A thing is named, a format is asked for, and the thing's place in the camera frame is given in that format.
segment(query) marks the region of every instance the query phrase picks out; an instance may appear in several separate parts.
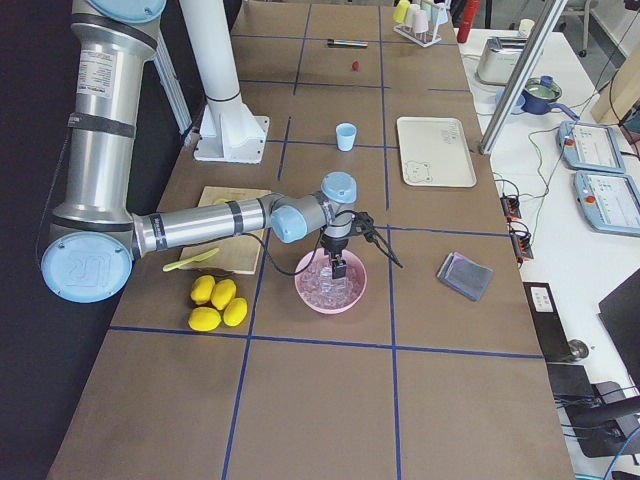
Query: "pink bowl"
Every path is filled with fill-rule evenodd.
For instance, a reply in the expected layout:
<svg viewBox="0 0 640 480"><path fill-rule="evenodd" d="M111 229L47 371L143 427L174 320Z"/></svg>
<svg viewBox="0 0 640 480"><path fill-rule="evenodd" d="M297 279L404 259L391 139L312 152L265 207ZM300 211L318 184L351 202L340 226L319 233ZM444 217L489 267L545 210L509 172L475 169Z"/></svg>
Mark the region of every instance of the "pink bowl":
<svg viewBox="0 0 640 480"><path fill-rule="evenodd" d="M313 255L313 252L309 252L302 258L302 260L300 260L300 262L298 263L298 266L296 267L296 272L309 263L309 260L311 259L312 255ZM349 310L351 307L353 307L358 302L358 300L362 298L362 295L364 294L364 291L367 288L367 271L365 270L364 265L362 264L360 259L348 250L342 251L342 258L344 259L345 262L347 262L347 280L352 281L354 284L354 292L351 295L352 300L346 304L344 302L338 302L338 304L335 307L330 307L330 308L327 308L326 306L314 304L313 299L310 298L310 296L305 294L305 292L303 291L303 283L304 283L303 275L305 274L305 272L299 275L296 275L294 277L294 283L295 283L296 291L298 292L298 295L300 295L300 298L304 303L306 303L309 307L311 307L316 312L325 313L329 315L345 312ZM328 265L328 262L329 262L328 259L329 257L324 254L324 249L319 248L318 250L316 250L316 256L313 260L313 265L315 265L316 263L325 262L325 261L327 262L327 265Z"/></svg>

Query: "yellow spoon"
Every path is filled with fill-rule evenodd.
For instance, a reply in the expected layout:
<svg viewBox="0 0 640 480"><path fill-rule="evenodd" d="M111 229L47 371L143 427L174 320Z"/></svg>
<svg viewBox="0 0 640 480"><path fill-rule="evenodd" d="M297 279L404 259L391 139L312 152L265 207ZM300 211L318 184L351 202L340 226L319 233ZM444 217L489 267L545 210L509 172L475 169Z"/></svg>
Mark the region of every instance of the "yellow spoon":
<svg viewBox="0 0 640 480"><path fill-rule="evenodd" d="M167 263L164 267L162 267L162 271L170 272L171 270L175 270L176 268L186 265L187 263L202 262L207 258L213 257L219 251L219 248L212 248L211 250L207 250L206 252L194 255L193 257L185 258L184 260L178 260L177 262Z"/></svg>

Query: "ur logo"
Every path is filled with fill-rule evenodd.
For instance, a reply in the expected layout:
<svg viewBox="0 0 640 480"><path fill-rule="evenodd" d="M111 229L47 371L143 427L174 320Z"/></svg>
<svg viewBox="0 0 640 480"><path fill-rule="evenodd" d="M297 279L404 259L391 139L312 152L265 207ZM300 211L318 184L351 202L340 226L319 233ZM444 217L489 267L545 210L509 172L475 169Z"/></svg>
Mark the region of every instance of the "ur logo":
<svg viewBox="0 0 640 480"><path fill-rule="evenodd" d="M68 287L104 287L107 283L110 255L106 253L72 252L73 262L67 274Z"/></svg>

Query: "yellow lemon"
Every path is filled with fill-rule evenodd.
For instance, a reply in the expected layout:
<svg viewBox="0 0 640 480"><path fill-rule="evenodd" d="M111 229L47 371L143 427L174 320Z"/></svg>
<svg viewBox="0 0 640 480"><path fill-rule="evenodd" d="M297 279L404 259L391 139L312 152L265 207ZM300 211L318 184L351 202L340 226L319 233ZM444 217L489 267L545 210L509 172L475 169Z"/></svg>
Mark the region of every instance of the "yellow lemon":
<svg viewBox="0 0 640 480"><path fill-rule="evenodd" d="M213 303L213 306L218 310L224 310L225 307L229 305L229 302L236 296L236 290L235 282L230 278L225 278L213 287L211 303Z"/></svg>
<svg viewBox="0 0 640 480"><path fill-rule="evenodd" d="M189 326L197 332L209 332L221 321L220 312L211 307L196 307L189 315Z"/></svg>
<svg viewBox="0 0 640 480"><path fill-rule="evenodd" d="M242 297L234 298L224 310L222 320L228 327L237 327L245 319L248 311L246 299Z"/></svg>
<svg viewBox="0 0 640 480"><path fill-rule="evenodd" d="M216 284L216 280L211 275L202 275L196 278L191 286L191 300L196 305L204 305L211 298L211 292Z"/></svg>

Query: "screen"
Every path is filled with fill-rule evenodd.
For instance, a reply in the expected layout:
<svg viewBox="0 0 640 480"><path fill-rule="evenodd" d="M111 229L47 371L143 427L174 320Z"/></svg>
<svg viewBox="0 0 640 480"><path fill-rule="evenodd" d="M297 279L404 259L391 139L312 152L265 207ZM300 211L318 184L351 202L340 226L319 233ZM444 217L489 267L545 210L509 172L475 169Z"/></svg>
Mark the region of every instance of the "screen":
<svg viewBox="0 0 640 480"><path fill-rule="evenodd" d="M600 302L600 319L627 372L640 382L640 270Z"/></svg>
<svg viewBox="0 0 640 480"><path fill-rule="evenodd" d="M640 206L626 178L608 175L587 178L605 225L640 227Z"/></svg>
<svg viewBox="0 0 640 480"><path fill-rule="evenodd" d="M606 128L576 124L573 138L581 163L614 168L618 166Z"/></svg>

